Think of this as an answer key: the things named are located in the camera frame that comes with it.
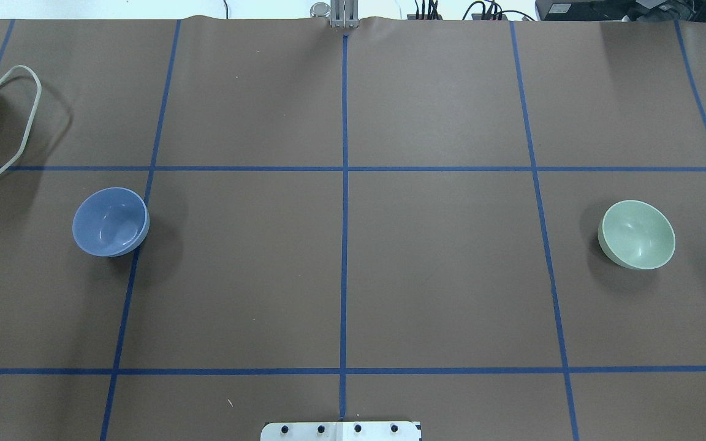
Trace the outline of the green bowl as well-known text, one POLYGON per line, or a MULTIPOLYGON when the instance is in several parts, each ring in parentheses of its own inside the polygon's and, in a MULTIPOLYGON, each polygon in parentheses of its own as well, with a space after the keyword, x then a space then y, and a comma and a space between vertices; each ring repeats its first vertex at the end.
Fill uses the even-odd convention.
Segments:
POLYGON ((614 203, 606 210, 597 238, 611 262, 639 271, 667 265, 677 246, 674 228, 664 213, 635 199, 614 203))

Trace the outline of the blue bowl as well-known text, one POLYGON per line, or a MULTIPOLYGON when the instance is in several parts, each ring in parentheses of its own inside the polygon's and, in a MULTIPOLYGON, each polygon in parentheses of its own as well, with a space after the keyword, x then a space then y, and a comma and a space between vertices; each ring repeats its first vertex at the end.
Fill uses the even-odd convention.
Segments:
POLYGON ((90 195, 78 207, 71 226, 76 245, 95 257, 120 257, 143 243, 150 229, 145 201, 125 187, 90 195))

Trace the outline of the aluminium frame post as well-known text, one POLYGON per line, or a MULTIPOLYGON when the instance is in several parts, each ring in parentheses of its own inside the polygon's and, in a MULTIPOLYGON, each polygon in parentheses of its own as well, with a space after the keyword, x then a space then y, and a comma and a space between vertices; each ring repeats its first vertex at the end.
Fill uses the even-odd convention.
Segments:
POLYGON ((359 22, 358 0, 330 1, 331 28, 358 28, 359 22))

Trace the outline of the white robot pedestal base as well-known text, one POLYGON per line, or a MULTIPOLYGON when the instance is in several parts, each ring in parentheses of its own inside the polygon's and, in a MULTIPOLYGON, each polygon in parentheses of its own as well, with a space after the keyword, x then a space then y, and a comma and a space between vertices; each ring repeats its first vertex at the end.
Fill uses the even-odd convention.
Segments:
POLYGON ((412 421, 309 421, 264 425, 260 440, 421 440, 412 421))

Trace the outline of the black monitor base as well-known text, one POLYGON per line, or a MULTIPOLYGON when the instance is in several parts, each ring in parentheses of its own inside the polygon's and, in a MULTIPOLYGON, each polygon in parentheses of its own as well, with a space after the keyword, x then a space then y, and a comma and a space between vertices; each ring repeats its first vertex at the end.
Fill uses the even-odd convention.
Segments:
POLYGON ((541 21, 706 23, 706 1, 536 1, 541 21))

